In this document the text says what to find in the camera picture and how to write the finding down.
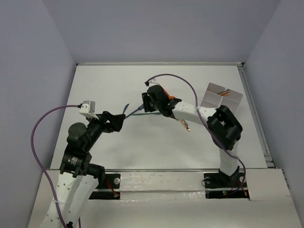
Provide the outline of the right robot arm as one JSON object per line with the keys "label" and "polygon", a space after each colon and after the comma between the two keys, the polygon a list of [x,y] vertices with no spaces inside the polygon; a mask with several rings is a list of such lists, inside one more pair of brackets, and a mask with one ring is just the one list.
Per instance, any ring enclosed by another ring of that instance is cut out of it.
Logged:
{"label": "right robot arm", "polygon": [[239,170],[237,143],[243,127],[227,106],[208,108],[188,104],[169,96],[160,85],[150,86],[147,92],[142,93],[142,101],[146,113],[159,111],[165,117],[205,126],[219,147],[219,182],[223,186],[230,186],[236,181],[235,174]]}

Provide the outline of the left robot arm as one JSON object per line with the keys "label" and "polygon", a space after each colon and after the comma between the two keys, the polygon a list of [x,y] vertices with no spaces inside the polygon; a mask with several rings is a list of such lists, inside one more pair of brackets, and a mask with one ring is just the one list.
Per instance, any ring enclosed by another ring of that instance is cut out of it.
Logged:
{"label": "left robot arm", "polygon": [[90,150],[103,133],[119,132],[124,114],[86,114],[88,125],[74,123],[68,129],[67,146],[59,167],[55,193],[42,221],[42,228],[75,228],[85,203],[96,188],[103,185],[110,189],[115,199],[112,183],[103,166],[91,163]]}

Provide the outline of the blue plastic fork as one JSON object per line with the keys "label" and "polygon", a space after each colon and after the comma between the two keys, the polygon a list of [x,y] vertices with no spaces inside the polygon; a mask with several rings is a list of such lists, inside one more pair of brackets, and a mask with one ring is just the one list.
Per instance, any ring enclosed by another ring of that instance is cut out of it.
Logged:
{"label": "blue plastic fork", "polygon": [[129,118],[130,116],[136,114],[138,111],[143,109],[143,105],[140,105],[136,110],[132,111],[131,113],[129,113],[125,118]]}

